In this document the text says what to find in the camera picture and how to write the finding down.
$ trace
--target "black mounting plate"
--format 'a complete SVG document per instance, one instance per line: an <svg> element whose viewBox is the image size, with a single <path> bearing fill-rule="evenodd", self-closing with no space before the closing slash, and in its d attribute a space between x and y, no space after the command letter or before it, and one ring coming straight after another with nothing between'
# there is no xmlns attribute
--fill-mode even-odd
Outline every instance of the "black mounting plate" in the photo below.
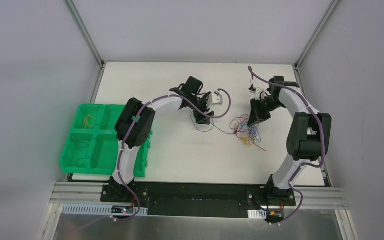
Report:
<svg viewBox="0 0 384 240"><path fill-rule="evenodd" d="M154 216L248 218L248 210L259 210L258 204L268 203L259 197L264 185L134 182L129 186L137 194L140 205ZM131 203L132 194L119 195L114 188L104 185L101 201ZM284 203L295 204L295 199ZM280 206L280 201L270 205Z"/></svg>

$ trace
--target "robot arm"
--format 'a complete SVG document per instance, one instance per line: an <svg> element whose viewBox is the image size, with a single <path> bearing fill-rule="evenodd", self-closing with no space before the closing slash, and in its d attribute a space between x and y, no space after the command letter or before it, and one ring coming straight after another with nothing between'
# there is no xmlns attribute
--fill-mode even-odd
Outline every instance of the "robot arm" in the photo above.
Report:
<svg viewBox="0 0 384 240"><path fill-rule="evenodd" d="M270 83L282 85L301 93L296 82L285 82L282 76L275 76ZM265 93L261 88L253 85L250 90L255 92L251 100L251 113L248 126L252 126L270 119L270 112L277 108L286 108L293 117L292 125L286 141L288 155L279 170L270 176L263 189L262 198L265 203L285 201L295 205L294 191L290 189L290 180L293 185L297 177L304 170L306 164L317 161L322 154L319 126L308 108L320 119L324 130L325 153L328 152L332 118L329 114L320 113L311 104L308 107L293 91L271 85Z"/></svg>
<svg viewBox="0 0 384 240"><path fill-rule="evenodd" d="M206 113L208 116L214 116L214 112L210 112L210 107L221 105L223 98L217 90L215 92L200 93L202 88L203 83L191 76L185 84L170 89L167 96L180 95L185 97L203 113ZM140 114L140 118L136 121L134 128L131 130L132 122L135 121L135 116L144 104L136 98L131 98L127 102L115 124L118 138L118 158L112 177L117 183L122 184L120 176L126 184L133 181L136 157L139 148L150 135L154 118L182 108L192 108L192 106L182 98L167 96L164 96L164 99L155 100L146 106ZM197 124L210 124L210 118L203 116L196 109L194 109L193 115ZM124 143L123 141L126 135L128 135L128 138Z"/></svg>

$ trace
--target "green tray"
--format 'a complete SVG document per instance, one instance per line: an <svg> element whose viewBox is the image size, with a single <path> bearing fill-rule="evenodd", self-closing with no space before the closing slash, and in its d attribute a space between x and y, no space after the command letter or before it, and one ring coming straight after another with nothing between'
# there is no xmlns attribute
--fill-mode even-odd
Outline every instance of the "green tray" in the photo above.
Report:
<svg viewBox="0 0 384 240"><path fill-rule="evenodd" d="M125 105L83 104L78 107L60 164L67 174L112 175L118 156L115 125ZM145 177L149 135L136 158L134 176Z"/></svg>

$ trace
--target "white enclosure wall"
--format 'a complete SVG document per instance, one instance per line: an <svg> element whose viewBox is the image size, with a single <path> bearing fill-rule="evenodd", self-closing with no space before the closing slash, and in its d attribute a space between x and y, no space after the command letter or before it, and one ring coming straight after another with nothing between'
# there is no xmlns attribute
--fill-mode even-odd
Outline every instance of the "white enclosure wall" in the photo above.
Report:
<svg viewBox="0 0 384 240"><path fill-rule="evenodd" d="M74 0L105 61L294 64L331 0Z"/></svg>
<svg viewBox="0 0 384 240"><path fill-rule="evenodd" d="M98 74L62 0L0 1L0 239L36 239Z"/></svg>
<svg viewBox="0 0 384 240"><path fill-rule="evenodd" d="M358 236L384 238L384 1L342 1L300 73L332 115L326 164Z"/></svg>

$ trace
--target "purple cable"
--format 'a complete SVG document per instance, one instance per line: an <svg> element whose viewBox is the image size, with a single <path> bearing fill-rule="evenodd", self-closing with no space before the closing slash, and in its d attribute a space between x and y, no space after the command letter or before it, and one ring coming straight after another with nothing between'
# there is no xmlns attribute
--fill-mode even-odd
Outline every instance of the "purple cable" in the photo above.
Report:
<svg viewBox="0 0 384 240"><path fill-rule="evenodd" d="M294 188L292 186L292 181L295 179L295 177L300 173L301 171L301 167L302 166L311 166L313 168L321 168L323 166L323 164L325 163L325 156L326 156L326 149L325 149L325 132L323 130L323 125L322 125L322 122L320 121L319 117L317 117L316 113L313 111L313 109L310 107L310 104L309 102L306 100L306 98L301 95L301 93L297 92L296 90L288 87L288 86L284 86L284 85L280 85L280 84L277 84L277 83L274 83L274 82L269 82L269 81L266 81L264 79L262 79L261 77L257 76L254 72L253 72L253 68L251 66L248 66L248 71L251 73L251 77L252 79L254 79L254 77L256 77L257 79L263 81L264 83L268 84L268 85L272 85L272 86L275 86L275 87L279 87L279 88L282 88L282 89L286 89L286 90L289 90L293 93L295 93L301 100L302 102L304 103L305 107L308 109L308 111L311 113L311 115L315 118L316 122L317 122L317 125L318 125L318 129L320 130L320 141L321 141L321 160L320 160L320 163L319 165L314 165L312 163L308 163L308 162L304 162L302 163L298 169L292 174L292 176L290 177L289 179L289 187L290 189L292 189L293 191L299 193L299 195L301 196L301 199L299 200L299 204L298 206L295 208L295 210L289 215L287 216L283 221L281 221L281 223L284 223L286 220L288 219L291 219L292 216L294 216L296 214L296 212L301 208L301 206L303 205L303 199L304 199L304 195L301 191L299 191L298 189Z"/></svg>
<svg viewBox="0 0 384 240"><path fill-rule="evenodd" d="M64 231L66 231L66 232L70 232L70 233L74 233L74 232L80 231L80 230L82 230L82 229L85 229L85 228L87 228L87 227L89 227L89 226L91 226L91 225L93 225L93 224L95 224L95 223L101 221L102 219L109 219L109 217L108 217L108 216L101 216L101 217L98 217L97 219L95 219L95 220L89 222L88 224L83 225L83 226L80 226L80 227L78 227L78 228L74 228L74 229L67 229L67 228L65 228L62 224L61 224L60 226L61 226L61 228L62 228Z"/></svg>
<svg viewBox="0 0 384 240"><path fill-rule="evenodd" d="M219 119L219 118L222 118L222 117L224 117L226 114L228 114L229 110L231 109L231 106L232 106L232 99L231 99L231 96L229 95L229 93L228 93L226 90L221 89L221 88L219 88L219 89L217 89L217 90L224 92L224 93L227 95L227 98L229 99L229 105L228 105L228 107L227 107L226 112L224 112L224 113L223 113L222 115L220 115L220 116L210 116L210 115L207 115L207 114L205 114L204 112L202 112L201 110L199 110L198 107L195 106L195 105L194 105L189 99L187 99L186 97L184 97L184 96L180 96L180 95L177 95L177 94L172 94L172 95L164 95L164 96L160 96L160 97L155 98L155 99L152 100L152 101L149 101L149 102L145 103L145 104L139 109L139 111L137 112L136 117L135 117L134 119L139 119L139 117L141 116L141 114L142 114L142 112L144 111L144 109L145 109L147 106L151 105L152 103L155 103L155 102L157 102L157 101L160 101L160 100L163 100L163 99L166 99L166 98L171 98L171 97L180 98L180 99L185 100L185 101L188 102L194 109L196 109L200 114L202 114L203 116L205 116L205 117L207 117L207 118L210 118L210 119ZM134 199L135 199L136 202L137 202L137 211L136 211L133 215L131 215L131 216L127 217L127 218L119 219L119 220L118 220L119 222L124 222L124 221L127 221L127 220L132 219L132 218L135 217L135 216L139 213L139 211L141 210L141 203L139 202L139 198L138 198L138 196L137 196L136 193L135 193L135 192L134 192L134 191L133 191L133 190L132 190L126 183L125 183L125 181L124 181L123 178L122 178L122 174L120 173L120 159L121 159L122 154L123 154L123 149L125 149L125 142L126 142L127 138L129 137L130 133L132 132L133 127L135 126L135 124L136 124L136 121L134 120L134 121L131 123L131 125L130 125L130 127L129 127L127 133L126 133L126 135L124 136L123 141L121 142L121 148L122 148L122 150L121 150L120 155L118 156L118 160L117 160L117 171L118 171L118 177L120 178L121 183L123 184L123 186L124 186L129 192L131 192L131 193L133 194L133 197L134 197Z"/></svg>
<svg viewBox="0 0 384 240"><path fill-rule="evenodd" d="M117 222L128 221L128 220L132 219L134 216L138 215L138 213L141 211L141 202L139 201L138 195L136 195L136 193L125 183L125 181L122 178L122 174L120 173L120 162L121 162L120 159L122 159L122 154L123 154L123 150L120 151L120 155L118 156L118 160L117 160L118 177L120 178L123 186L133 195L134 199L136 200L137 211L134 212L131 216L129 216L127 218L117 218Z"/></svg>

